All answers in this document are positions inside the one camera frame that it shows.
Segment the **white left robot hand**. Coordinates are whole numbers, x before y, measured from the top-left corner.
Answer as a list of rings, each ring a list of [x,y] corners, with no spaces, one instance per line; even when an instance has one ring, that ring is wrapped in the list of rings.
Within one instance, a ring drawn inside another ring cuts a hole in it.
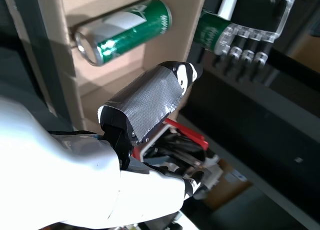
[[[222,0],[218,15],[235,26],[232,41],[212,66],[236,81],[264,81],[264,68],[295,0]]]

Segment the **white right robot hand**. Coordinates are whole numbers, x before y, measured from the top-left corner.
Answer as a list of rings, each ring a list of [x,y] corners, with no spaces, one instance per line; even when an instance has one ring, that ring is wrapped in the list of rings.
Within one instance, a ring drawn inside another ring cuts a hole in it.
[[[144,72],[97,111],[103,135],[48,132],[22,104],[0,100],[0,227],[62,222],[102,229],[180,210],[202,174],[183,177],[132,157],[179,105],[203,68],[167,61]]]

